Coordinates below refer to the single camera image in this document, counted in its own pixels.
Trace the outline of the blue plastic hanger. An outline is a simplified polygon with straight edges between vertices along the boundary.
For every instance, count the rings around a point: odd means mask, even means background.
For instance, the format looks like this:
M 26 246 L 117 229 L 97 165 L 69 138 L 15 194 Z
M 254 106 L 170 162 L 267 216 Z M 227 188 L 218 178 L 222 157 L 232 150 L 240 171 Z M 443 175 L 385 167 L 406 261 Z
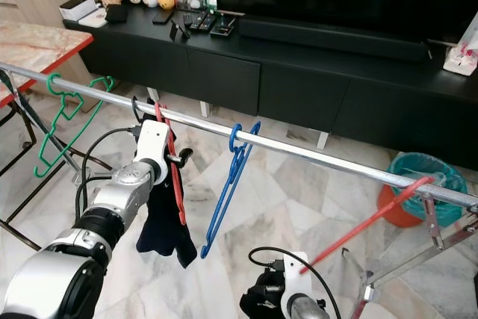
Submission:
M 236 123 L 232 132 L 229 135 L 229 151 L 232 152 L 232 161 L 230 161 L 229 172 L 226 176 L 226 181 L 220 196 L 217 200 L 217 205 L 213 211 L 211 222 L 208 224 L 205 234 L 205 244 L 202 245 L 199 251 L 200 258 L 206 258 L 209 251 L 211 251 L 214 240 L 222 226 L 226 213 L 228 213 L 229 204 L 232 201 L 233 195 L 238 185 L 243 169 L 252 154 L 253 145 L 249 142 L 243 142 L 241 145 L 236 145 L 237 134 L 242 131 L 242 125 Z

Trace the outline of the red plastic hanger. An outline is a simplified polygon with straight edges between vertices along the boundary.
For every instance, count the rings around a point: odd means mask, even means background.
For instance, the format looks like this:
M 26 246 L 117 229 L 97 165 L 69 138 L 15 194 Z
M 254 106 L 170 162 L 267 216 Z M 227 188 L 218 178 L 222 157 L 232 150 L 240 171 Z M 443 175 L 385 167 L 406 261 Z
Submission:
M 168 132 L 168 135 L 167 135 L 167 151 L 178 154 L 175 148 L 175 134 L 172 131 L 171 121 L 170 119 L 166 118 L 163 114 L 163 109 L 165 107 L 158 102 L 154 104 L 154 107 L 155 107 L 155 114 L 156 114 L 156 117 L 158 118 L 158 121 L 164 122 L 164 124 L 167 125 L 168 128 L 170 128 L 170 131 Z M 172 179 L 172 186 L 174 188 L 176 205 L 179 211 L 179 220 L 180 220 L 180 223 L 183 226 L 185 226 L 185 224 L 187 224 L 187 212 L 185 212 L 184 199 L 182 199 L 180 169 L 177 169 L 175 165 L 170 163 L 170 172 L 171 172 L 170 178 Z
M 410 199 L 410 197 L 414 195 L 414 193 L 417 189 L 420 188 L 420 186 L 430 185 L 430 183 L 433 182 L 433 176 L 424 176 L 423 178 L 415 180 L 415 182 L 412 182 L 409 186 L 404 188 L 402 192 L 399 193 L 399 195 L 394 196 L 393 199 L 390 200 L 390 202 L 386 202 L 384 206 L 380 207 L 378 211 L 372 214 L 371 217 L 366 220 L 363 220 L 358 226 L 349 230 L 349 232 L 346 233 L 344 236 L 338 238 L 334 243 L 326 247 L 325 250 L 321 251 L 321 254 L 318 254 L 317 257 L 314 258 L 314 260 L 311 261 L 308 265 L 310 265 L 310 267 L 314 267 L 315 265 L 319 264 L 320 262 L 325 260 L 325 258 L 333 254 L 334 251 L 338 250 L 338 248 L 343 247 L 345 244 L 348 243 L 348 241 L 351 241 L 352 238 L 354 238 L 355 236 L 359 236 L 359 234 L 361 234 L 363 230 L 365 230 L 369 226 L 372 226 L 372 224 L 375 223 L 377 220 L 382 219 L 382 217 L 385 216 L 385 213 L 389 212 L 392 208 L 396 207 L 400 203 L 405 202 L 407 199 Z

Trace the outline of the black hanger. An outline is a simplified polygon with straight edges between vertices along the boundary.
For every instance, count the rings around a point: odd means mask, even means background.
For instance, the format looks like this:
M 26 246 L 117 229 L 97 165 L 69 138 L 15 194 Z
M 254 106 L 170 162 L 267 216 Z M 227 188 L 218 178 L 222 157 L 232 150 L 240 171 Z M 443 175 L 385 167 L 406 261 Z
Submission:
M 133 113 L 133 117 L 137 121 L 137 124 L 141 124 L 141 122 L 143 122 L 143 118 L 139 115 L 139 107 L 137 106 L 136 95 L 133 95 L 131 97 L 131 110 L 132 110 L 132 113 Z

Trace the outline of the green plastic hanger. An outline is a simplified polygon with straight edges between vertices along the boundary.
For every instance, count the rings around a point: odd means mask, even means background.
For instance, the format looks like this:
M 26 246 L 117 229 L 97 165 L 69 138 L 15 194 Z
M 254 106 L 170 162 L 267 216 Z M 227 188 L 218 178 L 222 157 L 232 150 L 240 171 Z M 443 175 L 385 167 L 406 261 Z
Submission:
M 85 97 L 78 91 L 64 89 L 61 87 L 64 83 L 57 72 L 46 76 L 46 90 L 59 100 L 59 108 L 51 124 L 43 130 L 37 156 L 40 164 L 33 171 L 35 178 L 45 178 L 55 166 L 72 161 L 69 152 L 105 103 Z

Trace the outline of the navy blue shirt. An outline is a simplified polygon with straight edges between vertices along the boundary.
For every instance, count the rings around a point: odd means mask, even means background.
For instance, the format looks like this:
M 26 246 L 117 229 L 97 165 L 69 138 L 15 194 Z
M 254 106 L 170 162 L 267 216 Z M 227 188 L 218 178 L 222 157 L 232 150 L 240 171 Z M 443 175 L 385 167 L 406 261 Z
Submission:
M 188 227 L 180 223 L 170 176 L 150 190 L 146 207 L 147 217 L 134 245 L 136 250 L 156 252 L 161 256 L 176 254 L 181 267 L 188 267 L 197 257 L 197 250 Z

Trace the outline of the black TV console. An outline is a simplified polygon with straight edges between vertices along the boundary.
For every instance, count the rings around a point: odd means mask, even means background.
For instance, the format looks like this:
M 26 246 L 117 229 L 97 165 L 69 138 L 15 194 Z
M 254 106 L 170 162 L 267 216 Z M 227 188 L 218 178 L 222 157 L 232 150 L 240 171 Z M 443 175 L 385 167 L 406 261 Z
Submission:
M 464 77 L 439 59 L 420 63 L 176 30 L 156 10 L 91 28 L 89 71 L 165 93 L 478 171 L 478 71 Z

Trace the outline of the metal clothes rack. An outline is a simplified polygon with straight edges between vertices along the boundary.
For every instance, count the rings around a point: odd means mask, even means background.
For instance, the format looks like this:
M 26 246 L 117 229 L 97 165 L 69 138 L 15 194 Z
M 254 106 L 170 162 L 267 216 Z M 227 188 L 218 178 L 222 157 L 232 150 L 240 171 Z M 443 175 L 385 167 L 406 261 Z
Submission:
M 78 91 L 83 95 L 88 95 L 103 102 L 127 108 L 131 107 L 130 99 L 109 93 L 108 91 L 97 90 L 93 89 L 93 87 L 86 87 L 82 86 L 82 84 L 69 82 L 65 82 L 61 87 Z M 154 105 L 147 104 L 146 102 L 137 102 L 137 106 L 141 113 L 156 114 Z M 191 117 L 190 115 L 175 113 L 175 111 L 172 110 L 163 110 L 163 114 L 173 122 L 198 128 L 199 130 L 213 132 L 213 134 L 219 134 L 223 137 L 229 137 L 230 132 L 232 132 L 232 129 L 226 128 L 226 126 L 218 125 L 205 119 Z M 345 159 L 342 158 L 311 151 L 311 149 L 297 147 L 267 137 L 259 137 L 259 135 L 252 134 L 252 132 L 240 131 L 239 134 L 237 134 L 237 139 L 242 142 L 249 142 L 256 147 L 272 149 L 281 154 L 296 156 L 297 158 L 304 159 L 304 161 L 310 161 L 324 167 L 346 173 L 354 173 L 354 175 L 362 176 L 362 178 L 381 182 L 383 185 L 406 188 L 413 182 L 412 179 L 403 178 L 403 176 L 395 175 L 395 173 L 387 173 L 359 163 L 345 161 Z M 358 296 L 358 302 L 356 302 L 354 312 L 351 315 L 352 319 L 359 319 L 359 315 L 361 315 L 365 306 L 372 301 L 373 293 L 378 291 L 380 285 L 399 277 L 404 272 L 409 271 L 410 268 L 416 267 L 418 264 L 423 264 L 423 262 L 430 260 L 445 250 L 449 250 L 451 247 L 454 247 L 455 244 L 461 243 L 461 241 L 466 238 L 478 233 L 478 196 L 465 195 L 465 193 L 455 192 L 437 185 L 420 186 L 420 188 L 416 190 L 416 193 L 419 193 L 423 200 L 440 199 L 443 200 L 443 202 L 466 208 L 468 212 L 475 214 L 475 219 L 459 220 L 454 226 L 448 226 L 445 231 L 437 231 L 433 236 L 433 245 L 424 245 L 424 247 L 421 247 L 417 252 L 411 254 L 404 262 L 400 262 L 400 264 L 395 265 L 393 268 L 382 269 L 377 272 L 366 272 L 361 295 Z

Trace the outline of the small black box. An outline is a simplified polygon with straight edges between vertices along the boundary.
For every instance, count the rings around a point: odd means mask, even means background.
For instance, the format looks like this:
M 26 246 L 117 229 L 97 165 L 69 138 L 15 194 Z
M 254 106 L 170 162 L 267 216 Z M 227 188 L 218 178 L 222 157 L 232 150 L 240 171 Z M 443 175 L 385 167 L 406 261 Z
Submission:
M 235 29 L 235 21 L 235 17 L 220 17 L 211 30 L 209 30 L 209 34 L 215 37 L 229 38 L 232 35 L 233 29 Z

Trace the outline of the black remote controls holder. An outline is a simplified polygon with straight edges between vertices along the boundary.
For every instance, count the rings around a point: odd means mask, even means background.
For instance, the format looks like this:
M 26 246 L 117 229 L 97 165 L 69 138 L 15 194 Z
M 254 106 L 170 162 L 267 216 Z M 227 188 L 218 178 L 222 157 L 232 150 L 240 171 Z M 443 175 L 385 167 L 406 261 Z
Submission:
M 197 13 L 189 22 L 189 30 L 209 32 L 217 18 L 218 15 L 215 12 L 203 11 L 201 13 Z

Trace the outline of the black wallet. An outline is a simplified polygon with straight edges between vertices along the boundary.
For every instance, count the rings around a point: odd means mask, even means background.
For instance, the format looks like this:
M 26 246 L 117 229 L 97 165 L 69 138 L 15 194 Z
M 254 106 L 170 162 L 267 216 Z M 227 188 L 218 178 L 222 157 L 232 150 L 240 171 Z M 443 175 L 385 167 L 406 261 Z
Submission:
M 122 4 L 110 4 L 105 6 L 105 21 L 108 23 L 126 23 L 128 9 Z

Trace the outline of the white flat tray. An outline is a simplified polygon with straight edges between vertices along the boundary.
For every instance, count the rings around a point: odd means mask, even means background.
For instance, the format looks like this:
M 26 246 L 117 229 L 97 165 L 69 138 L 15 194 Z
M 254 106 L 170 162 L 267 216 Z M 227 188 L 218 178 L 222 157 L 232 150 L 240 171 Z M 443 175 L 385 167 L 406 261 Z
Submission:
M 79 25 L 86 26 L 86 28 L 102 28 L 108 23 L 108 12 L 105 8 L 96 8 L 95 11 L 86 15 L 78 21 Z

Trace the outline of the white box with black lid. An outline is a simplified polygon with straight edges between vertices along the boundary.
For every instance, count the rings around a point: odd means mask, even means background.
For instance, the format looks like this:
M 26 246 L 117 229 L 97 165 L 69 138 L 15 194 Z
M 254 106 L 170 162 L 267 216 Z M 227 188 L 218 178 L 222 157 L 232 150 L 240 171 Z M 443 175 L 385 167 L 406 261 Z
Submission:
M 81 21 L 98 8 L 94 0 L 69 0 L 58 6 L 59 13 L 65 21 Z

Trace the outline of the marble top folding table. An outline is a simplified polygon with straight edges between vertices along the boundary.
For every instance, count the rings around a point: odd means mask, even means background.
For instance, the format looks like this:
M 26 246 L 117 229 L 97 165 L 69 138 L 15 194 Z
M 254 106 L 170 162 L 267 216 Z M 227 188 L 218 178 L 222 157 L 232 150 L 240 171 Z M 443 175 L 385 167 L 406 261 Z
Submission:
M 39 80 L 42 81 L 92 41 L 93 37 L 84 32 L 3 19 L 0 22 L 0 64 L 37 72 Z M 50 180 L 63 171 L 66 165 L 77 170 L 78 165 L 74 162 L 74 156 L 84 154 L 72 148 L 71 142 L 58 138 L 55 135 L 57 125 L 47 124 L 28 103 L 27 90 L 37 83 L 37 79 L 17 72 L 10 75 L 4 70 L 0 71 L 0 76 L 7 79 L 1 90 L 1 108 L 9 110 L 9 113 L 2 117 L 0 124 L 21 119 L 27 134 L 27 138 L 18 147 L 18 154 L 2 167 L 1 175 L 13 169 L 25 155 L 30 154 L 32 149 L 36 149 L 40 156 L 49 148 L 57 150 L 50 161 L 41 159 L 40 163 L 46 168 L 40 171 L 41 182 L 33 192 L 24 199 L 15 199 L 13 204 L 10 204 L 11 213 L 0 219 L 0 227 L 10 233 L 10 236 L 17 238 L 32 250 L 38 250 L 39 247 L 34 241 L 13 227 L 13 220 L 33 202 Z

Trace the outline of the orange bin with green bag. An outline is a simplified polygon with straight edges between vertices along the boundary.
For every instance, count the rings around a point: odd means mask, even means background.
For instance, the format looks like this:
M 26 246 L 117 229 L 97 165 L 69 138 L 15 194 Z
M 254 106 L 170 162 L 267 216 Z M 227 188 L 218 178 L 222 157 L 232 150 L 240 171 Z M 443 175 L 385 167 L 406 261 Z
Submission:
M 399 154 L 388 166 L 387 172 L 410 179 L 419 179 L 425 175 L 432 176 L 435 180 L 434 185 L 465 193 L 465 195 L 468 193 L 467 182 L 461 173 L 435 156 L 419 152 Z M 463 209 L 453 204 L 437 202 L 435 209 L 437 221 L 441 227 L 450 226 L 463 217 Z M 385 213 L 385 219 L 393 226 L 409 228 L 423 223 L 423 220 L 426 219 L 426 212 L 421 206 L 420 197 L 415 195 L 412 199 L 397 204 L 396 207 Z

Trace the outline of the black soundbar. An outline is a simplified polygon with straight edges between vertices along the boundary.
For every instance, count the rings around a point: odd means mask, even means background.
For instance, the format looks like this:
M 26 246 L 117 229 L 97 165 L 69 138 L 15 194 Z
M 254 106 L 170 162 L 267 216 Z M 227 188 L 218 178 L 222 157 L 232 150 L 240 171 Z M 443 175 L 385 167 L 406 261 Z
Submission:
M 420 62 L 430 57 L 430 51 L 424 41 L 375 30 L 341 28 L 252 15 L 241 17 L 238 26 L 239 32 L 245 37 L 291 45 L 320 47 L 410 62 Z

